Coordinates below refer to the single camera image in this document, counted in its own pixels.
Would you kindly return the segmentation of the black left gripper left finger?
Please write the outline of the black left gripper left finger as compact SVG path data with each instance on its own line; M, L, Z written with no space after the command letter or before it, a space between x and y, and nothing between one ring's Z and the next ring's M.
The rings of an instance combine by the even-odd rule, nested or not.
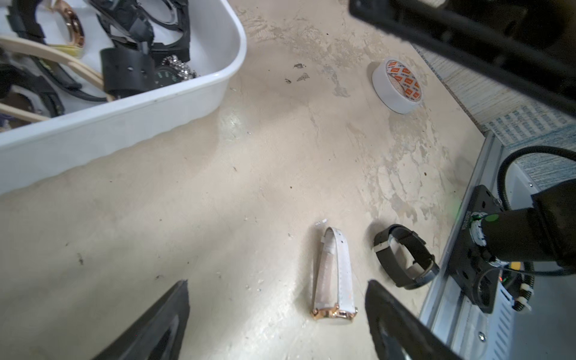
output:
M96 359L178 359L190 316L188 282L176 282Z

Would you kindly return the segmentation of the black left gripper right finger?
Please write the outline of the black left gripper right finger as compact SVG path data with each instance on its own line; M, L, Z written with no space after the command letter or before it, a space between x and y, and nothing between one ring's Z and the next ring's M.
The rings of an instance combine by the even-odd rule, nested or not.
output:
M379 359L458 359L383 285L370 280L364 306Z

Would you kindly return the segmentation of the dark brown round watch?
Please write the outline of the dark brown round watch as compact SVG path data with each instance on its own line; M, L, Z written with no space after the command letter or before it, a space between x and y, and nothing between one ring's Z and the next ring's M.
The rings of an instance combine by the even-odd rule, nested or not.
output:
M375 235L373 252L394 284L405 290L429 284L440 271L425 241L400 224L393 224Z

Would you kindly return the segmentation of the silver metal watch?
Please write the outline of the silver metal watch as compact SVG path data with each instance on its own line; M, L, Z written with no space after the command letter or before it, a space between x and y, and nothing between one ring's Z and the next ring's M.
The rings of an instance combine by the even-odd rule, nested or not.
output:
M352 322L358 308L347 239L339 229L328 227L321 243L311 315L316 321Z

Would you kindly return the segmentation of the white plastic storage box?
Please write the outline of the white plastic storage box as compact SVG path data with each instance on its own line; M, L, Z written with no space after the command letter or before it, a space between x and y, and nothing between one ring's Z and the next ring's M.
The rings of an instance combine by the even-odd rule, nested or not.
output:
M213 113L247 51L239 18L227 1L190 3L190 66L200 76L80 109L1 134L3 194L57 176Z

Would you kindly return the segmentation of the black analog watch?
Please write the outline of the black analog watch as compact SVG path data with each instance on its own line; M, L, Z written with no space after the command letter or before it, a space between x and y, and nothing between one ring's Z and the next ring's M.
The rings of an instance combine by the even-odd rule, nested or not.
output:
M199 74L175 54L154 58L127 48L100 51L103 91L115 98L128 98L151 90L198 78Z

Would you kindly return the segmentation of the beige strap watch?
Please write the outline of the beige strap watch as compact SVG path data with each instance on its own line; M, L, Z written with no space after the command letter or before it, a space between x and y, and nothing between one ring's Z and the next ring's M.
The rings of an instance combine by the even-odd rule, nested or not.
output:
M76 11L62 0L44 1L44 7L59 16L58 27L68 47L84 50L86 37Z

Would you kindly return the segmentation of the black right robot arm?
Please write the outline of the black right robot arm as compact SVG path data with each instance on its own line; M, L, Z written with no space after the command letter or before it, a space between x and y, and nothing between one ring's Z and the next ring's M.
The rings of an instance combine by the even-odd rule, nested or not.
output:
M505 205L475 224L481 253L575 272L575 3L351 1L349 12L421 48L481 126L510 149Z

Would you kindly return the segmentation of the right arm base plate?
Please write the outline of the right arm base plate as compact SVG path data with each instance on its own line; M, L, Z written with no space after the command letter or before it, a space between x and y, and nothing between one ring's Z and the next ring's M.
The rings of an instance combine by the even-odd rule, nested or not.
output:
M485 314L494 310L501 271L491 264L486 247L473 238L473 233L481 218L502 210L499 200L487 187L482 184L474 187L448 261L448 273L472 304Z

